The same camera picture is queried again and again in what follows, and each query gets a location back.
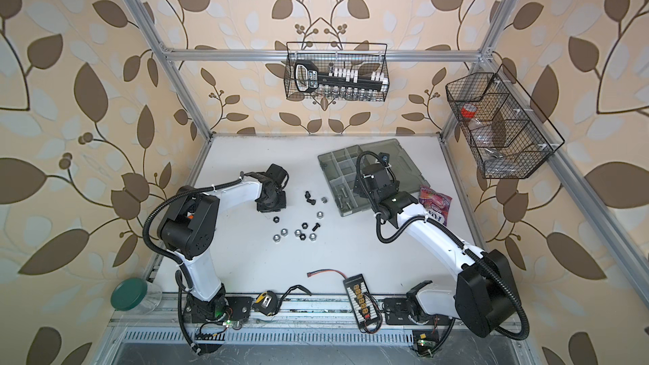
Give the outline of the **silver bolt lone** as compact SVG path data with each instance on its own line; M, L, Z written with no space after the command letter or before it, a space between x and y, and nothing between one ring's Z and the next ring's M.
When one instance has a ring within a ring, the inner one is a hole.
M348 192L346 191L345 188L342 188L341 192L342 192L342 194L343 194L343 199L344 199L344 202L345 202L346 209L347 209L347 210L351 210L352 208L351 208L351 205L350 205L350 203L349 203L349 200L350 200L350 199L349 199L349 194L348 194Z

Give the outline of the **grey compartment organizer box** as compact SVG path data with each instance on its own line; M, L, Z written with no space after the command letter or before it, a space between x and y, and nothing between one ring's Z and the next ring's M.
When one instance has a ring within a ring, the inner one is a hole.
M398 140L352 145L318 156L319 165L342 217L371 208L361 183L370 192L417 194L429 186Z

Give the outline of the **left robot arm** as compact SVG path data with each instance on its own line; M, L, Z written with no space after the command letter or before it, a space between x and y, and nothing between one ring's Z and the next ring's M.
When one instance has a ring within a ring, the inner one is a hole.
M177 265L180 318L194 323L233 321L250 316L253 299L226 296L216 275L211 246L218 215L243 203L254 202L259 213L275 213L287 207L287 171L272 164L264 172L242 173L234 181L205 188L185 186L149 214L142 229L145 245Z

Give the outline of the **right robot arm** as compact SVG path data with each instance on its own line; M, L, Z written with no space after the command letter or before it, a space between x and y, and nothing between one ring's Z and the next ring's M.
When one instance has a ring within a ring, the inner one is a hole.
M407 293L410 316L423 322L435 315L459 319L479 337L496 331L514 341L530 334L507 258L488 253L453 233L436 220L409 192L400 189L386 154L362 152L356 160L355 191L368 200L378 240L395 243L408 235L431 252L455 279L452 291L423 281Z

